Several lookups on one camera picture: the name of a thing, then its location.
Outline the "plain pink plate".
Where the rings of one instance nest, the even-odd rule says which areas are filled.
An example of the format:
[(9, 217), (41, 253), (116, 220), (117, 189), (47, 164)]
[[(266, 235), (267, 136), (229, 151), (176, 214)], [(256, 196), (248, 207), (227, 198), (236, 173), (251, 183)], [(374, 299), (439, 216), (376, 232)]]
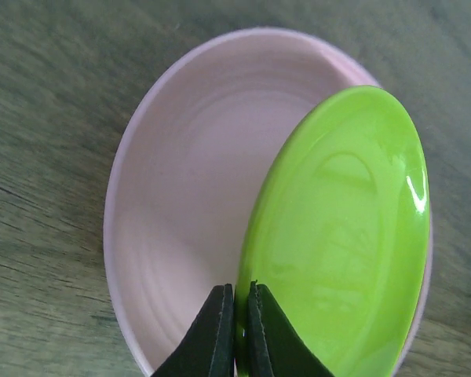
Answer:
[[(142, 373), (154, 376), (207, 296), (236, 283), (252, 210), (279, 150), (310, 111), (354, 86), (362, 65), (298, 31), (257, 27), (194, 48), (148, 91), (119, 144), (104, 207), (104, 263), (115, 315)], [(432, 261), (432, 221), (418, 306)]]

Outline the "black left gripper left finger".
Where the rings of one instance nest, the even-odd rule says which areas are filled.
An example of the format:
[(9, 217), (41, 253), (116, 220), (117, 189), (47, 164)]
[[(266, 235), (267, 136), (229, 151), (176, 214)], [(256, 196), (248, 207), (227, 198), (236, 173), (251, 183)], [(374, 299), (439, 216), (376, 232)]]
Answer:
[(178, 347), (153, 375), (233, 376), (234, 339), (232, 285), (217, 285), (207, 296)]

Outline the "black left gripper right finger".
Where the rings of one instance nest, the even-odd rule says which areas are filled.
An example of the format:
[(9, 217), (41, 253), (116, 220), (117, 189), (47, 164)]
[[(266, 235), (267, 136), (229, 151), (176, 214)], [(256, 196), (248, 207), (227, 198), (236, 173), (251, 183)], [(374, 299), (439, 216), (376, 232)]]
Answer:
[(332, 377), (294, 330), (270, 289), (253, 281), (247, 298), (251, 376)]

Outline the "lime green plate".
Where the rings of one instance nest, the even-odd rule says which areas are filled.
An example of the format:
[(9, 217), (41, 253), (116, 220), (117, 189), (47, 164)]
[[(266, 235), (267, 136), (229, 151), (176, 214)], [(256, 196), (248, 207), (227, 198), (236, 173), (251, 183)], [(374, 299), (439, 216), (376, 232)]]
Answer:
[(239, 374), (250, 370), (257, 282), (334, 375), (392, 375), (430, 236), (425, 157), (404, 106), (376, 86), (327, 98), (279, 150), (250, 216), (235, 288)]

